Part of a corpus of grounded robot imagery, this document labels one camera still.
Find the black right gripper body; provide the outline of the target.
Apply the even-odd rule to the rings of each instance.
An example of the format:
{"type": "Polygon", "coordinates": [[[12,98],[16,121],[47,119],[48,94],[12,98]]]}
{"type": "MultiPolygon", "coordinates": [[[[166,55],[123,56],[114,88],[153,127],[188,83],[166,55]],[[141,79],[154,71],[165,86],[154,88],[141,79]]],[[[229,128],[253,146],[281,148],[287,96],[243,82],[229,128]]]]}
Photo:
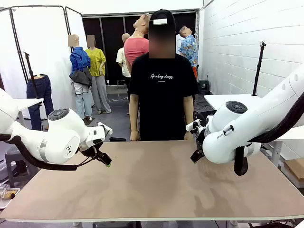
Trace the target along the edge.
{"type": "Polygon", "coordinates": [[[196,140],[197,150],[199,152],[203,152],[202,150],[202,144],[205,139],[205,126],[198,125],[194,128],[194,136],[196,140]]]}

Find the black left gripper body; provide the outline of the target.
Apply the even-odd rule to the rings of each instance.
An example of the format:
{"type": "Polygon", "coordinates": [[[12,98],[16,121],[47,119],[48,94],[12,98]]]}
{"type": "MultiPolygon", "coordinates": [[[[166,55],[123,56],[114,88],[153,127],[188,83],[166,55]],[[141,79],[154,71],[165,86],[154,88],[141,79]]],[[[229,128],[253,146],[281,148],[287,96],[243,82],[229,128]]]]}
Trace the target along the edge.
{"type": "Polygon", "coordinates": [[[86,149],[84,151],[81,151],[81,153],[85,157],[92,158],[93,160],[102,160],[104,158],[104,153],[101,152],[99,149],[103,144],[104,144],[103,142],[100,142],[96,145],[89,147],[88,149],[86,149]]]}

